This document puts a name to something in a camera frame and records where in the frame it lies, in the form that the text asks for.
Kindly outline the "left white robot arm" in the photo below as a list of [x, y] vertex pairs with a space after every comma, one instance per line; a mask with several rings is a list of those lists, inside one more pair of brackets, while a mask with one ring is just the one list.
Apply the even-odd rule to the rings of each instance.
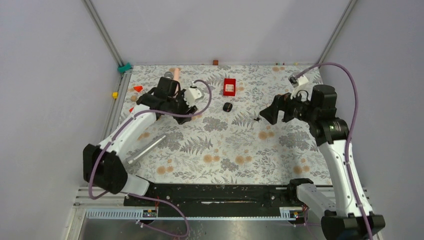
[[128, 117], [97, 145], [88, 144], [82, 152], [83, 179], [111, 194], [136, 195], [144, 206], [152, 204], [155, 192], [150, 182], [129, 174], [126, 154], [138, 137], [162, 115], [172, 116], [180, 125], [191, 121], [198, 110], [196, 102], [204, 94], [196, 86], [181, 88], [178, 81], [161, 77], [157, 86], [142, 94]]

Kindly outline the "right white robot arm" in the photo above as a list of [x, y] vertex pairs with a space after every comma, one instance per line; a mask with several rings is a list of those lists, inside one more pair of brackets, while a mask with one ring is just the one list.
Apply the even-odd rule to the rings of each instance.
[[287, 201], [293, 206], [303, 203], [313, 212], [327, 240], [370, 240], [386, 223], [382, 215], [374, 213], [364, 193], [350, 153], [350, 130], [343, 119], [336, 117], [336, 101], [335, 88], [319, 84], [312, 88], [309, 100], [303, 101], [293, 93], [279, 94], [259, 114], [272, 125], [277, 123], [280, 111], [284, 123], [293, 119], [307, 123], [328, 167], [335, 201], [306, 178], [290, 181]]

